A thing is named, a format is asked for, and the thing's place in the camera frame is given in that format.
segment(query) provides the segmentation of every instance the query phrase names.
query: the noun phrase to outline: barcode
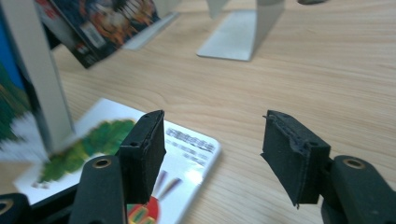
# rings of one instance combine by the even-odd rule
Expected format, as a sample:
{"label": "barcode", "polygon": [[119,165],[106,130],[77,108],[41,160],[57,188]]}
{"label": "barcode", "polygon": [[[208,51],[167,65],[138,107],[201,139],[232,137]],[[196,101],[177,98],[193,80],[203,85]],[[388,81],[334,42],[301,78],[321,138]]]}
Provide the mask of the barcode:
{"label": "barcode", "polygon": [[106,41],[102,38],[102,36],[99,34],[99,32],[96,30],[96,28],[92,25],[90,22],[85,22],[80,26],[82,32],[87,36],[91,43],[96,47],[100,48],[102,47]]}

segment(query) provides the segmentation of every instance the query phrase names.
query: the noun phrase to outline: wooden table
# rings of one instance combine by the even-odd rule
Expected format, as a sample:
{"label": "wooden table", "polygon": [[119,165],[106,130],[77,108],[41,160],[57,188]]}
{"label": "wooden table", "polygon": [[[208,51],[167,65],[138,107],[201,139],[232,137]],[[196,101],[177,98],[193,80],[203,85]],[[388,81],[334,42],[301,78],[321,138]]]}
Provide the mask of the wooden table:
{"label": "wooden table", "polygon": [[[218,139],[222,154],[186,223],[321,223],[319,205],[297,210],[262,159],[268,109],[288,113],[332,146],[331,156],[372,163],[396,189],[396,2],[330,0],[286,10],[250,63],[199,58],[196,50],[235,8],[211,20],[205,1],[139,51],[120,50],[85,70],[65,48],[54,55],[74,120],[99,98]],[[27,164],[1,163],[0,193]]]}

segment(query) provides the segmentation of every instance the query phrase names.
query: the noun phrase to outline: book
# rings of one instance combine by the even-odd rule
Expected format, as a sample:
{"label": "book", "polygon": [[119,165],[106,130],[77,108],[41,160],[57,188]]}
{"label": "book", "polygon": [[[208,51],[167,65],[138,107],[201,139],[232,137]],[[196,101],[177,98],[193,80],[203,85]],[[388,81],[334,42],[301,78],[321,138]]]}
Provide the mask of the book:
{"label": "book", "polygon": [[100,60],[67,23],[50,0],[35,0],[35,5],[44,25],[72,52],[85,68],[91,67]]}
{"label": "book", "polygon": [[[1,136],[1,159],[44,159],[41,154],[43,150],[46,154],[61,151],[63,140],[73,132],[57,68],[33,1],[0,0],[0,17],[4,43],[1,48],[2,53],[7,53],[2,58],[2,85],[7,83],[7,91],[10,91],[12,84],[20,88],[19,99],[13,98],[16,96],[14,93],[2,95],[2,106],[7,108],[7,117],[2,116],[1,120],[4,120],[5,128],[11,127],[14,136]],[[25,112],[30,111],[33,116],[24,113],[26,117],[23,119],[21,112],[17,111],[19,108],[13,109],[21,101],[28,102],[28,106],[24,108]],[[33,142],[33,139],[37,139],[34,132],[36,128],[39,130],[38,136],[41,141]],[[22,152],[21,148],[12,149],[18,146],[24,147],[24,151]],[[40,153],[36,154],[37,157],[31,158],[29,155],[33,155],[33,152]]]}
{"label": "book", "polygon": [[160,19],[152,0],[51,0],[51,3],[99,61]]}
{"label": "book", "polygon": [[[85,161],[114,154],[145,113],[101,99],[77,123],[65,153],[34,165],[15,182],[17,189],[37,203],[78,183]],[[166,155],[146,206],[127,205],[129,223],[179,223],[220,154],[214,138],[164,122]]]}

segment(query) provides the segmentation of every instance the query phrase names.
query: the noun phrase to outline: wood grain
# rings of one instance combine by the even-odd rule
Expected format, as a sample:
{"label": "wood grain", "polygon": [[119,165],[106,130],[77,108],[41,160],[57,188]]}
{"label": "wood grain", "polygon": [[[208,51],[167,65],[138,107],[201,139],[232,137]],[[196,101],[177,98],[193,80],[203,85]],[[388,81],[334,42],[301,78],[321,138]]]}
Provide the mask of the wood grain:
{"label": "wood grain", "polygon": [[259,156],[268,109],[297,118],[332,146],[332,157],[369,161],[396,189],[396,2],[288,0],[252,62],[197,57],[241,7],[254,1],[231,1],[211,20],[205,1],[184,0],[143,49],[120,50],[89,70],[56,49],[73,119],[106,97],[163,109],[165,119],[218,139],[219,162],[186,223],[321,223],[319,205],[293,207]]}

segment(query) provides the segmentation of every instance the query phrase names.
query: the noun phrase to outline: light wood surface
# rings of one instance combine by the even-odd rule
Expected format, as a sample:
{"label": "light wood surface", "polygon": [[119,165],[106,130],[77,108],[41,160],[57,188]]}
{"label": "light wood surface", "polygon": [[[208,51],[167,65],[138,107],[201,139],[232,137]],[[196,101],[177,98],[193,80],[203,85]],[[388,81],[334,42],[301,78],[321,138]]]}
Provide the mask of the light wood surface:
{"label": "light wood surface", "polygon": [[[72,117],[99,98],[218,139],[222,153],[186,223],[321,223],[319,205],[297,210],[260,156],[268,109],[288,113],[332,146],[331,157],[372,163],[396,189],[396,1],[287,0],[250,63],[199,58],[196,50],[230,10],[211,20],[204,0],[139,51],[120,50],[85,70],[65,48],[54,55]],[[0,164],[0,193],[26,164]]]}

